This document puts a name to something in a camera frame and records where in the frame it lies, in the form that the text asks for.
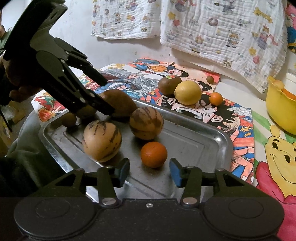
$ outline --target patterned towel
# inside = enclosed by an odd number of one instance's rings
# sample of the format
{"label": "patterned towel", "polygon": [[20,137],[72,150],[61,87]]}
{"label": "patterned towel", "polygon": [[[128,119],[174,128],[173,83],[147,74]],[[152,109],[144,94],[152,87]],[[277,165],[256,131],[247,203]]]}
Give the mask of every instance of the patterned towel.
{"label": "patterned towel", "polygon": [[142,39],[160,35],[160,0],[93,0],[91,35]]}
{"label": "patterned towel", "polygon": [[161,15],[161,44],[228,67],[262,93],[285,62],[282,1],[170,0]]}

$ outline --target yellow bowl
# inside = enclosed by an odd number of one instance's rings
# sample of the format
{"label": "yellow bowl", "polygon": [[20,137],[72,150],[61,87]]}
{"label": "yellow bowl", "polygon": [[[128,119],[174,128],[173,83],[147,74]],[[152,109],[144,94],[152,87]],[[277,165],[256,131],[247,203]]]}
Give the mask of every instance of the yellow bowl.
{"label": "yellow bowl", "polygon": [[267,111],[280,127],[296,135],[296,100],[289,98],[279,90],[273,84],[274,81],[273,77],[268,77]]}

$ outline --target human hand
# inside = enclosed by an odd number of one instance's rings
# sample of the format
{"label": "human hand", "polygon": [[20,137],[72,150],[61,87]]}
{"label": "human hand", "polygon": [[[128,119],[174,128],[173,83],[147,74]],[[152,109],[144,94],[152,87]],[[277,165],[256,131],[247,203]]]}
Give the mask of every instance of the human hand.
{"label": "human hand", "polygon": [[10,92],[9,97],[14,101],[22,102],[37,94],[41,88],[36,83],[42,78],[37,65],[25,58],[6,61],[3,59],[4,53],[0,56],[0,70],[16,86],[16,89]]}

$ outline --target metal tray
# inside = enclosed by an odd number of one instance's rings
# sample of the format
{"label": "metal tray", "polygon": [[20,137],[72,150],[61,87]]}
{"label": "metal tray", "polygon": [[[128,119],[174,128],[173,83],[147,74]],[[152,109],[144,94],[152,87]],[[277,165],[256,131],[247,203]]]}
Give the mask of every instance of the metal tray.
{"label": "metal tray", "polygon": [[[135,100],[138,107],[151,106],[147,102]],[[216,168],[230,168],[232,141],[221,130],[201,121],[153,106],[164,118],[164,129],[155,139],[167,148],[168,158],[163,167],[151,169],[144,166],[140,158],[141,147],[146,143],[137,139],[128,123],[112,120],[97,112],[97,119],[114,123],[122,134],[122,145],[118,154],[104,163],[97,163],[82,150],[82,134],[85,124],[66,129],[61,116],[49,122],[39,132],[39,137],[56,162],[66,171],[83,168],[85,172],[95,172],[101,166],[116,165],[123,157],[130,160],[130,175],[122,188],[116,188],[118,198],[180,198],[183,190],[178,189],[169,172],[169,160],[174,157],[183,166],[197,166],[204,172]],[[98,201],[94,187],[87,187],[87,194]]]}

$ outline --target lemon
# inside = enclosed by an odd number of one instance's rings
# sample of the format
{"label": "lemon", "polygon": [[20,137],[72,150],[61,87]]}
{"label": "lemon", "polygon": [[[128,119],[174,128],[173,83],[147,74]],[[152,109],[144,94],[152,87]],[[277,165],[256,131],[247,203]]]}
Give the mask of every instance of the lemon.
{"label": "lemon", "polygon": [[174,95],[180,104],[192,105],[200,100],[202,90],[194,81],[186,80],[177,85]]}

